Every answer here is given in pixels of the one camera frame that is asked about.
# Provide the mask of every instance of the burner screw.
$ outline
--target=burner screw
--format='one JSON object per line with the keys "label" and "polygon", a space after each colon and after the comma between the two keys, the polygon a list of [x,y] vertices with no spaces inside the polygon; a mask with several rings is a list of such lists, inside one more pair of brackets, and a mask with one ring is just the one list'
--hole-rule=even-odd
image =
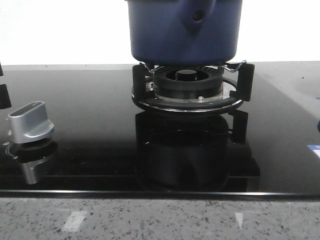
{"label": "burner screw", "polygon": [[148,82],[148,83],[147,83],[147,89],[148,89],[149,91],[152,91],[152,90],[154,89],[154,83],[153,83],[153,82]]}
{"label": "burner screw", "polygon": [[205,99],[205,98],[204,98],[203,96],[198,96],[198,101],[199,101],[199,102],[203,102],[204,99]]}

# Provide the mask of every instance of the burner cap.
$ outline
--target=burner cap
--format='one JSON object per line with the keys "label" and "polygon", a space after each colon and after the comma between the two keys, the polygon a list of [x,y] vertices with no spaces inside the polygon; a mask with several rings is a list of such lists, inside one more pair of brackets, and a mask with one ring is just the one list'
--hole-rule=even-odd
{"label": "burner cap", "polygon": [[175,73],[175,78],[178,81],[195,81],[197,79],[197,71],[184,69]]}
{"label": "burner cap", "polygon": [[222,91],[222,72],[212,67],[161,67],[153,74],[154,91],[174,99],[209,98]]}

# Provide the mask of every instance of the blue sticker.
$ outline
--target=blue sticker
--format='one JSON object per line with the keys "label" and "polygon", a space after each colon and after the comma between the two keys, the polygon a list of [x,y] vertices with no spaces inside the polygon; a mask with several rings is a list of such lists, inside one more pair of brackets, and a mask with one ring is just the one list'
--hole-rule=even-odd
{"label": "blue sticker", "polygon": [[308,147],[320,158],[320,145],[308,145]]}

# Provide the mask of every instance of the blue enamel pot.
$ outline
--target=blue enamel pot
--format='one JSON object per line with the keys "label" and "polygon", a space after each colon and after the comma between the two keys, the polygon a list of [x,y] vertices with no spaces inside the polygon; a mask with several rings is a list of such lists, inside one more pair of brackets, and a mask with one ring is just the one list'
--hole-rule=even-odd
{"label": "blue enamel pot", "polygon": [[222,65],[236,55],[242,0],[127,0],[131,53],[159,66]]}

